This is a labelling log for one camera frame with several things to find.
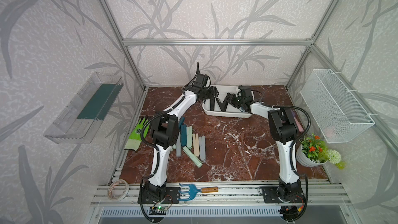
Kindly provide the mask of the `grey-blue pruning pliers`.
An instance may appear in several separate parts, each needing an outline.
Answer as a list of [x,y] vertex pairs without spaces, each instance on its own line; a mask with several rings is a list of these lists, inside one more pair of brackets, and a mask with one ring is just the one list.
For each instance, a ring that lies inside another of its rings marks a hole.
[[206,160],[206,148],[205,148],[205,136],[199,137],[199,145],[200,145],[200,160]]

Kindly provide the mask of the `mint pruning pliers diagonal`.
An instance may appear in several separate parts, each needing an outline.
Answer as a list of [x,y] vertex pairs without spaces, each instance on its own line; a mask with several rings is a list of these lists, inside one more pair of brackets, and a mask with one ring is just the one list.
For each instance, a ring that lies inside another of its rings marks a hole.
[[198,168],[203,165],[202,161],[188,147],[184,146],[183,151]]

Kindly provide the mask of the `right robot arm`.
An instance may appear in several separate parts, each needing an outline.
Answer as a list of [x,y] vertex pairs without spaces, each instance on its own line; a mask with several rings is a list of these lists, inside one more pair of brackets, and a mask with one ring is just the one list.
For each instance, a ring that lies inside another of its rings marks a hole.
[[[252,89],[247,86],[239,86],[238,93],[227,93],[224,101],[220,103],[222,110],[230,104],[242,112],[251,113],[268,119],[269,130],[276,141],[279,161],[279,187],[277,195],[282,202],[290,202],[296,196],[300,196],[301,175],[296,170],[295,145],[311,127],[311,118],[307,111],[297,106],[268,105],[256,101],[252,96]],[[299,127],[293,116],[293,109],[301,111],[307,117],[307,127],[299,131]]]

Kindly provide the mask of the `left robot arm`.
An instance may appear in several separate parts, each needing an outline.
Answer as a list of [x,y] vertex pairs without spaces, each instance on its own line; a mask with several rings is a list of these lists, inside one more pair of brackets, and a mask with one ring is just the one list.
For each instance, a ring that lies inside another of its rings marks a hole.
[[183,87],[181,96],[144,125],[144,129],[150,126],[149,135],[152,142],[148,143],[141,135],[142,142],[152,147],[154,154],[151,173],[141,181],[142,203],[145,203],[146,198],[158,202],[166,197],[167,165],[171,149],[179,137],[180,118],[196,102],[214,99],[218,95],[217,88],[211,85],[209,76],[197,72]]

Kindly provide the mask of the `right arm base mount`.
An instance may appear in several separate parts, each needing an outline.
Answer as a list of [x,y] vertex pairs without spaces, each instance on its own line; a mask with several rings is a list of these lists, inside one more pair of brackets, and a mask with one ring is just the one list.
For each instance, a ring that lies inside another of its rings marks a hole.
[[301,186],[264,186],[259,188],[259,192],[265,203],[305,203],[306,196]]

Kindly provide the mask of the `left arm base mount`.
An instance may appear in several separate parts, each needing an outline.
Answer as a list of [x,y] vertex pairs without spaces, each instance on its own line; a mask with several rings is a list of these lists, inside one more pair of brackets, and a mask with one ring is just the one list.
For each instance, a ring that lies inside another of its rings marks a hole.
[[138,204],[155,204],[156,202],[178,204],[179,190],[180,187],[155,187],[154,189],[143,187],[138,197]]

